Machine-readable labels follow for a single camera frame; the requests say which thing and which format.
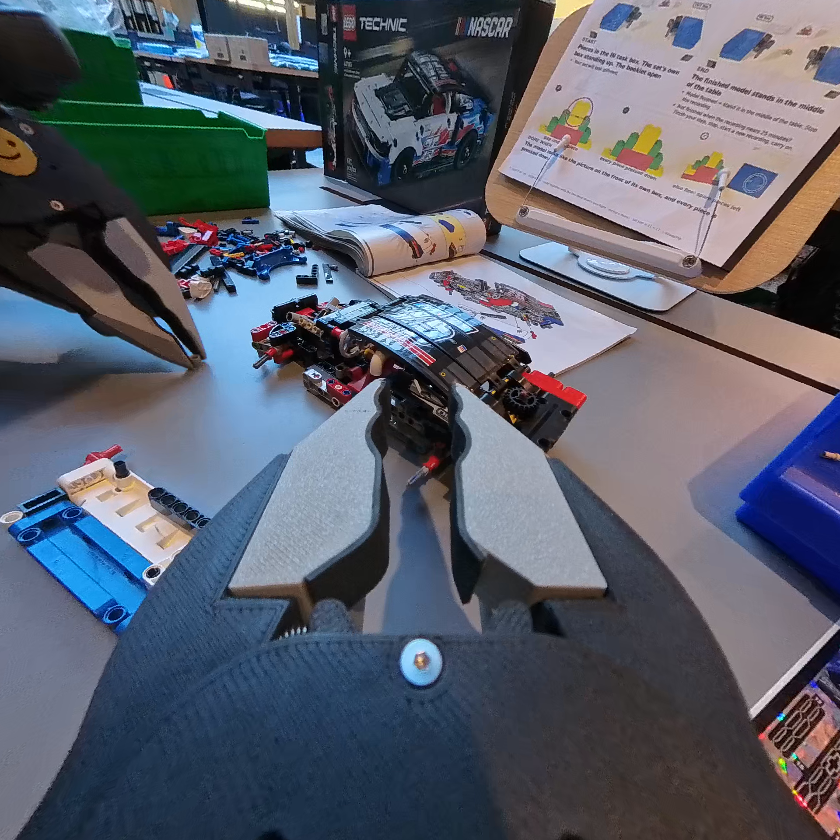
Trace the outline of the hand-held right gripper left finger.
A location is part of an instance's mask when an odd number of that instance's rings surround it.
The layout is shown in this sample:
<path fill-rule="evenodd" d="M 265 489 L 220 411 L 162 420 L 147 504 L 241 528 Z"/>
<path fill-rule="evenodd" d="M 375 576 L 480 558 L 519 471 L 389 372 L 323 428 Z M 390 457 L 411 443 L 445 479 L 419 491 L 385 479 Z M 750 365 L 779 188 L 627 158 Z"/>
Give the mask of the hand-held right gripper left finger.
<path fill-rule="evenodd" d="M 291 451 L 228 584 L 231 595 L 355 607 L 389 562 L 384 380 L 366 386 Z"/>

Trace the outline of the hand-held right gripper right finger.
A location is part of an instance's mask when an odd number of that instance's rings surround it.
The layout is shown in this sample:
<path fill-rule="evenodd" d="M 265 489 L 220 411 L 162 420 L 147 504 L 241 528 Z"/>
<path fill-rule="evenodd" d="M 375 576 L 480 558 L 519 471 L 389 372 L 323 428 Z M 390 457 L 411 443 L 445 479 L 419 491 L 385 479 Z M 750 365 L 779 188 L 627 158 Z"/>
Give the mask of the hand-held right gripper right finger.
<path fill-rule="evenodd" d="M 550 462 L 463 385 L 449 401 L 451 567 L 460 600 L 597 599 L 607 582 Z"/>

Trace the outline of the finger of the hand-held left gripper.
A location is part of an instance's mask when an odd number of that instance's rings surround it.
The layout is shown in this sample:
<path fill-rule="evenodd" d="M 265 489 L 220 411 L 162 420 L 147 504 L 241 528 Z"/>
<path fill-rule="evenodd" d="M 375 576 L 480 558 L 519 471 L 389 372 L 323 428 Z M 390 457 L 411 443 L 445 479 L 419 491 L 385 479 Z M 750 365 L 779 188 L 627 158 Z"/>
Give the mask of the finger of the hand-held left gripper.
<path fill-rule="evenodd" d="M 140 301 L 132 301 L 128 292 L 84 251 L 47 243 L 26 256 L 39 269 L 40 279 L 52 280 L 100 334 L 120 338 L 163 361 L 192 369 L 187 349 L 154 315 L 143 295 Z"/>
<path fill-rule="evenodd" d="M 109 220 L 103 231 L 103 243 L 120 268 L 128 271 L 128 280 L 141 291 L 144 299 L 187 349 L 188 357 L 206 352 L 193 317 L 182 296 L 177 279 L 165 262 L 143 239 L 125 217 Z"/>

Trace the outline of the blue white brick assembly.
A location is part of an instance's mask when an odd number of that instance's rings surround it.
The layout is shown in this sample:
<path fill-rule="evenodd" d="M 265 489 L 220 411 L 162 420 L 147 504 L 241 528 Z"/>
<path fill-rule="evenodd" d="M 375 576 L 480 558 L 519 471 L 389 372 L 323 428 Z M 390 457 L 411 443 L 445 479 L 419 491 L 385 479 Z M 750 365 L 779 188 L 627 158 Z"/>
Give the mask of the blue white brick assembly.
<path fill-rule="evenodd" d="M 209 522 L 132 471 L 119 445 L 88 453 L 53 488 L 2 515 L 15 542 L 116 635 Z"/>

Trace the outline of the pile of loose bricks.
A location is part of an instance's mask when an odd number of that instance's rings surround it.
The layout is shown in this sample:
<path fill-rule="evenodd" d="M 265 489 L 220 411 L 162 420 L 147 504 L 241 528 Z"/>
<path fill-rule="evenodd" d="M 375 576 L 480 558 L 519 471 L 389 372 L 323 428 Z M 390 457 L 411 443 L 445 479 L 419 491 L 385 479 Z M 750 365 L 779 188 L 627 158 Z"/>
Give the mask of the pile of loose bricks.
<path fill-rule="evenodd" d="M 232 222 L 179 217 L 153 224 L 153 228 L 186 300 L 199 301 L 220 290 L 234 296 L 243 280 L 266 286 L 274 276 L 291 277 L 293 288 L 312 289 L 315 287 L 297 286 L 295 276 L 309 273 L 313 263 L 320 265 L 323 278 L 316 242 L 278 226 L 267 215 L 252 214 Z M 272 270 L 268 281 L 258 279 L 251 268 L 252 259 L 282 245 L 306 249 L 308 263 L 279 267 Z"/>

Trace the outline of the green plastic bin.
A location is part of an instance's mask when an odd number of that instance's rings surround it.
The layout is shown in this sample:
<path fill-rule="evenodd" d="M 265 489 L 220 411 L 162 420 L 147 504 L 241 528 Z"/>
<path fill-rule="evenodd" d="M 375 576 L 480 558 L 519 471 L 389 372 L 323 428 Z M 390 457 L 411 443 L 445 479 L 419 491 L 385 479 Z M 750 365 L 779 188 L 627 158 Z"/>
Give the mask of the green plastic bin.
<path fill-rule="evenodd" d="M 266 132 L 224 112 L 142 104 L 130 43 L 63 29 L 80 80 L 38 119 L 148 215 L 267 207 Z"/>

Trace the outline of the brick race car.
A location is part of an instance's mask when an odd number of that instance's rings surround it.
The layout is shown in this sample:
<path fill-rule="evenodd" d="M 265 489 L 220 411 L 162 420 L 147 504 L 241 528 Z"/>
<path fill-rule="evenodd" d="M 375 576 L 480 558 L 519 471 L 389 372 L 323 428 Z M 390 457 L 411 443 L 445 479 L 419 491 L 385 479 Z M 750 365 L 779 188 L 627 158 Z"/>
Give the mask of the brick race car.
<path fill-rule="evenodd" d="M 408 485 L 450 461 L 449 395 L 462 385 L 549 452 L 586 395 L 536 371 L 529 353 L 464 309 L 428 295 L 379 303 L 319 301 L 314 294 L 273 307 L 250 331 L 258 354 L 299 364 L 307 391 L 340 409 L 367 385 L 388 382 L 390 430 L 425 455 Z"/>

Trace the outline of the background storage shelving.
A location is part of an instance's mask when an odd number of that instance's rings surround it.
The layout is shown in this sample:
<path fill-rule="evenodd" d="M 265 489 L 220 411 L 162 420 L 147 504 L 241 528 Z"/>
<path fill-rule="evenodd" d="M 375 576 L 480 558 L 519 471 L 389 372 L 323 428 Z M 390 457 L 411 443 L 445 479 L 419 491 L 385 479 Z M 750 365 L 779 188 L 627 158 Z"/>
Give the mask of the background storage shelving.
<path fill-rule="evenodd" d="M 318 75 L 314 2 L 116 1 L 136 56 L 220 69 Z"/>

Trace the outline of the white flat stand base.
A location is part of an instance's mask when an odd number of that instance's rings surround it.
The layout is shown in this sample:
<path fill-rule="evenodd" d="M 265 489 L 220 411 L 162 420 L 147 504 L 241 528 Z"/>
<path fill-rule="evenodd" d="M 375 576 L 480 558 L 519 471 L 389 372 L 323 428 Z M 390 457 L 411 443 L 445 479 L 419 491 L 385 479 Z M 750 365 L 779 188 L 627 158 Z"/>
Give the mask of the white flat stand base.
<path fill-rule="evenodd" d="M 524 248 L 519 256 L 552 275 L 649 312 L 667 312 L 697 291 L 652 272 L 551 242 Z"/>

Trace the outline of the building instruction booklet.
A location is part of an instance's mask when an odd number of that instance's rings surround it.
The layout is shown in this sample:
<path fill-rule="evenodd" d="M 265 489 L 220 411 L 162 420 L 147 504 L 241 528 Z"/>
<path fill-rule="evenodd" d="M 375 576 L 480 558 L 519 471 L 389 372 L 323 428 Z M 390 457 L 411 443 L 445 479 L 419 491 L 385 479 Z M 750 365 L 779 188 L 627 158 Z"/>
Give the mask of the building instruction booklet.
<path fill-rule="evenodd" d="M 409 215 L 371 204 L 275 216 L 351 257 L 387 297 L 426 295 L 454 305 L 529 353 L 544 373 L 569 371 L 636 332 L 483 256 L 485 223 L 467 209 Z"/>

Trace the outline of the blue plastic bin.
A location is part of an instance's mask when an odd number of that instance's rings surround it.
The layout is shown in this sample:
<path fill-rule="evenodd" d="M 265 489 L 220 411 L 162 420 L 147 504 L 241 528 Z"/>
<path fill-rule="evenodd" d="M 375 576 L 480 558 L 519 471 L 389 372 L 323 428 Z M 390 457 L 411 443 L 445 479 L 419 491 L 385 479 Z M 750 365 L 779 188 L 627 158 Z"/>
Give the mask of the blue plastic bin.
<path fill-rule="evenodd" d="M 839 593 L 839 397 L 745 486 L 736 519 Z"/>

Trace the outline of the white stand ledge bar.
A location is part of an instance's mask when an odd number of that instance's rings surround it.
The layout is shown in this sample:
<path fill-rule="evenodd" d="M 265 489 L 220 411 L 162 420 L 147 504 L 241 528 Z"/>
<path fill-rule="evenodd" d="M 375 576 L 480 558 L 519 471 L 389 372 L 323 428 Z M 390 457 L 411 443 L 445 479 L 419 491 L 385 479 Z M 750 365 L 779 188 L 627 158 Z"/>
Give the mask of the white stand ledge bar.
<path fill-rule="evenodd" d="M 696 255 L 655 241 L 612 234 L 535 206 L 520 206 L 516 221 L 520 229 L 533 235 L 565 244 L 571 249 L 598 253 L 656 274 L 680 280 L 693 280 L 702 272 L 701 260 Z"/>

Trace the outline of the brick set box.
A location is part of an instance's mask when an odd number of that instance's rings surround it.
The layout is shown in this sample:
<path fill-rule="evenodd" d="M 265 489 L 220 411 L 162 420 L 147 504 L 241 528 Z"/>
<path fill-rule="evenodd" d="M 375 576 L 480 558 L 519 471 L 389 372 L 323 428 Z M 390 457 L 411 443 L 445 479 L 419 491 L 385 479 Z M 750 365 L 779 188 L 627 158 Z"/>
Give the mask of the brick set box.
<path fill-rule="evenodd" d="M 487 210 L 555 2 L 316 2 L 324 173 L 396 207 Z"/>

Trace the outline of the wooden document stand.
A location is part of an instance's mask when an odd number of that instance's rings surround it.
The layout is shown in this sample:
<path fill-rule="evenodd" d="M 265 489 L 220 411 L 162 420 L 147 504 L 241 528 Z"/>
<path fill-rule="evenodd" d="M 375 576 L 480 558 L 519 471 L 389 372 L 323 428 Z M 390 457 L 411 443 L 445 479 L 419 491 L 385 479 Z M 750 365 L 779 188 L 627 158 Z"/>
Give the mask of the wooden document stand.
<path fill-rule="evenodd" d="M 501 166 L 532 114 L 541 92 L 581 24 L 589 6 L 568 16 L 551 34 L 543 48 L 526 93 L 521 100 L 498 159 L 488 179 L 486 199 L 492 214 L 504 225 L 531 234 L 517 225 L 519 207 L 529 205 L 566 217 L 576 223 L 598 227 L 606 232 L 633 239 L 657 242 L 634 230 L 620 226 L 574 206 L 559 198 L 546 195 L 501 174 Z M 770 214 L 748 237 L 746 243 L 719 268 L 701 260 L 702 272 L 693 280 L 677 280 L 695 288 L 726 294 L 759 286 L 787 267 L 816 230 L 819 223 L 838 201 L 838 131 L 818 152 L 814 161 L 773 206 Z M 565 245 L 535 235 L 542 239 Z"/>

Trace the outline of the holographic sticker sheet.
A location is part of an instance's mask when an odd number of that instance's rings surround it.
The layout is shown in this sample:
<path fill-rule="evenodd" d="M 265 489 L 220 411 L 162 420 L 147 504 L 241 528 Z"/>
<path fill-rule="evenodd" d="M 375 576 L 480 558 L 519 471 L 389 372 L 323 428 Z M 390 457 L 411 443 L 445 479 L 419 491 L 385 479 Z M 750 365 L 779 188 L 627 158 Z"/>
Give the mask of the holographic sticker sheet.
<path fill-rule="evenodd" d="M 774 771 L 794 802 L 839 838 L 839 623 L 750 709 Z"/>

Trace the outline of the printed paper sheet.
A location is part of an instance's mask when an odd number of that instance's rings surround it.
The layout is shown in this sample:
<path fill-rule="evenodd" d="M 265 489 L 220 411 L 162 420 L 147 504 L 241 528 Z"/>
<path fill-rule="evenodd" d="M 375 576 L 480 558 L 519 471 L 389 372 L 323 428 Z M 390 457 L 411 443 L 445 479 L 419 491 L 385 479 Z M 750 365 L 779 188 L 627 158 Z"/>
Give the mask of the printed paper sheet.
<path fill-rule="evenodd" d="M 722 268 L 838 131 L 839 2 L 589 6 L 500 173 Z"/>

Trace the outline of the blue curved brick frame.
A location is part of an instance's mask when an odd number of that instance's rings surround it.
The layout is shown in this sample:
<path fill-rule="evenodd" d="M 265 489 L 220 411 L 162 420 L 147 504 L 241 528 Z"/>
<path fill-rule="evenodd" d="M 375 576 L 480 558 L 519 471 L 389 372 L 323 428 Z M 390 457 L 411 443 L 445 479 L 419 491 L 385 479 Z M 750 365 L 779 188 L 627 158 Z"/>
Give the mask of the blue curved brick frame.
<path fill-rule="evenodd" d="M 268 281 L 272 270 L 283 266 L 306 265 L 306 249 L 293 245 L 282 245 L 258 254 L 251 261 L 251 268 L 258 279 Z"/>

